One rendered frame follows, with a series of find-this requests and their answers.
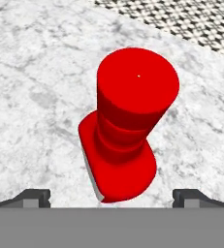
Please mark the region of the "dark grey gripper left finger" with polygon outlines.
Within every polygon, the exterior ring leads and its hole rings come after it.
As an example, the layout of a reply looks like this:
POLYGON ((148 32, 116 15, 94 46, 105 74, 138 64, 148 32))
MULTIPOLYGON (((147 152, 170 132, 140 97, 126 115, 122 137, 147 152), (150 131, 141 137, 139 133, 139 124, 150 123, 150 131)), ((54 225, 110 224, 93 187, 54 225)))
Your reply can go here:
POLYGON ((50 189, 25 189, 12 199, 0 201, 3 208, 50 208, 50 189))

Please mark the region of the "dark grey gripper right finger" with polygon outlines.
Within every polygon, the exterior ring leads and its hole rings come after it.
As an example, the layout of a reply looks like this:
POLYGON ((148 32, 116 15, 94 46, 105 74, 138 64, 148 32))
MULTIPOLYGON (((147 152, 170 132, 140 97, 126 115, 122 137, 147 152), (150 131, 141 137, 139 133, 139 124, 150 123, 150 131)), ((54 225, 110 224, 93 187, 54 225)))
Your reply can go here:
POLYGON ((224 202, 210 199, 198 189, 174 189, 173 208, 221 208, 224 202))

